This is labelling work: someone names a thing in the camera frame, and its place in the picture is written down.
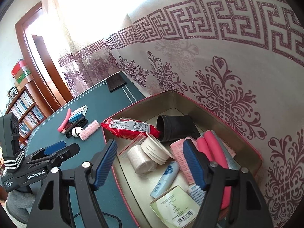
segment white plastic cup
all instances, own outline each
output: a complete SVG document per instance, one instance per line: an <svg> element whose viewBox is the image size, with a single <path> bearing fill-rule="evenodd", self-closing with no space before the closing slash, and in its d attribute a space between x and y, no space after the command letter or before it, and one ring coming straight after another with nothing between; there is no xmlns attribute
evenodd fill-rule
<svg viewBox="0 0 304 228"><path fill-rule="evenodd" d="M174 156L150 133L146 132L147 138L140 145L142 150L156 163L162 165L168 158Z"/></svg>

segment red plastic package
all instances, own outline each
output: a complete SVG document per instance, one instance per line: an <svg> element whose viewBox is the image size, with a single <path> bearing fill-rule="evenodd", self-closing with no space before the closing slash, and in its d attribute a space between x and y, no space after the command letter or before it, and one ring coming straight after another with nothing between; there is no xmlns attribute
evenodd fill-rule
<svg viewBox="0 0 304 228"><path fill-rule="evenodd" d="M160 135L154 126L130 118L109 118L101 126L119 138L134 139L142 132L149 132L155 138Z"/></svg>

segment bandage roll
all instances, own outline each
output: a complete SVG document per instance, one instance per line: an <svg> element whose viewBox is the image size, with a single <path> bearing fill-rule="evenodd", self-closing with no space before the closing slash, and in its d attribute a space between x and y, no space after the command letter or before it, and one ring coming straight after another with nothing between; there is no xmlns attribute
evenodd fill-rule
<svg viewBox="0 0 304 228"><path fill-rule="evenodd" d="M156 167L156 163L147 156L140 145L133 146L127 155L136 174L145 174Z"/></svg>

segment bookshelf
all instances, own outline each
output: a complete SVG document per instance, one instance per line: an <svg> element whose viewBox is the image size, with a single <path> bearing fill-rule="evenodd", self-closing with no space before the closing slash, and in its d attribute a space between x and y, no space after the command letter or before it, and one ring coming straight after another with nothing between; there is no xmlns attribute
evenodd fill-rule
<svg viewBox="0 0 304 228"><path fill-rule="evenodd" d="M25 149L32 131L39 126L53 110L46 102L35 81L26 84L14 97L5 114L14 113L19 122L19 144Z"/></svg>

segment pink foam roller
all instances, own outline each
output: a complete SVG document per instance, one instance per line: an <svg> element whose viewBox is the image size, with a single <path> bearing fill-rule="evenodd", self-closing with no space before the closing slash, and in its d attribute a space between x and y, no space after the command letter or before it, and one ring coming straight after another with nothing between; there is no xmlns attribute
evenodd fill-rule
<svg viewBox="0 0 304 228"><path fill-rule="evenodd" d="M184 157L183 153L183 143L186 139L191 139L195 147L197 148L196 140L194 140L191 137L186 137L185 139L180 139L170 145L170 148L172 150L172 153L174 154L175 160L179 163L180 169L182 170L187 182L189 184L194 183L194 179L192 177L191 171L189 169L189 166L186 162L186 159Z"/></svg>
<svg viewBox="0 0 304 228"><path fill-rule="evenodd" d="M85 140L99 128L100 128L100 124L96 120L94 120L84 130L82 130L79 133L79 137L82 140Z"/></svg>
<svg viewBox="0 0 304 228"><path fill-rule="evenodd" d="M225 154L214 134L210 130L208 130L204 133L204 138L208 144L212 155L214 156L214 161L216 161L221 167L228 169ZM221 209L224 209L229 206L230 195L231 187L225 187Z"/></svg>
<svg viewBox="0 0 304 228"><path fill-rule="evenodd" d="M207 158L209 159L209 161L214 161L213 155L211 154L211 152L209 150L209 147L208 147L208 144L207 144L205 138L201 136L201 137L197 138L196 142L197 142L197 150L201 153L204 153L207 156Z"/></svg>

